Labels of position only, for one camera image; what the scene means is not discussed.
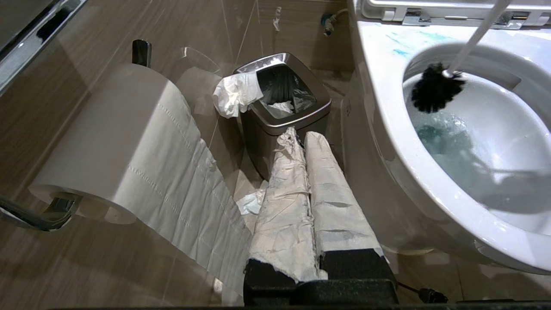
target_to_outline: toilet seat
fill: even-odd
[[[360,0],[351,2],[352,8],[358,8]],[[435,243],[441,242],[433,245],[445,252],[454,250],[445,244],[446,241],[456,242],[460,249],[455,254],[462,252],[473,259],[473,253],[478,253],[489,259],[474,258],[480,263],[493,262],[523,271],[551,274],[551,236],[520,229],[481,207],[432,159],[407,112],[402,83],[411,60],[435,45],[466,42],[475,28],[406,27],[357,19],[353,24],[353,37],[359,38],[359,42],[354,44],[354,53],[358,59],[359,55],[363,56],[363,61],[356,60],[356,73],[364,87],[363,96],[372,96],[376,102],[384,103],[373,105],[364,99],[369,129],[377,140],[377,151],[387,170],[418,208],[417,213],[406,210],[399,214],[396,212],[399,206],[391,206],[396,209],[388,212],[391,213],[389,218],[403,224],[401,229],[406,234],[433,233]],[[551,50],[551,30],[490,30],[481,44],[522,57],[551,79],[551,59],[545,52]],[[377,138],[382,137],[383,132],[388,141]],[[354,190],[358,185],[353,183],[350,180]],[[372,218],[366,215],[371,223]],[[385,239],[389,239],[380,236],[375,227],[374,230],[381,243],[387,245]]]

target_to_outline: floor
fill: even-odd
[[[323,81],[333,102],[329,114],[326,137],[333,153],[342,166],[340,102],[347,92],[350,73],[314,71]],[[237,201],[253,193],[262,182],[249,156],[245,152],[237,177],[234,199]],[[253,231],[255,215],[246,215],[245,222]],[[551,276],[533,275],[506,268],[478,265],[460,258],[432,251],[425,255],[405,256],[385,253],[397,280],[410,287],[432,288],[443,293],[449,302],[462,300],[506,299],[551,300]],[[415,293],[399,287],[401,304],[420,303]]]

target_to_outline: toilet paper holder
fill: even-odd
[[[56,231],[69,222],[81,201],[79,195],[57,193],[49,207],[43,213],[37,213],[0,196],[0,218],[23,228]]]

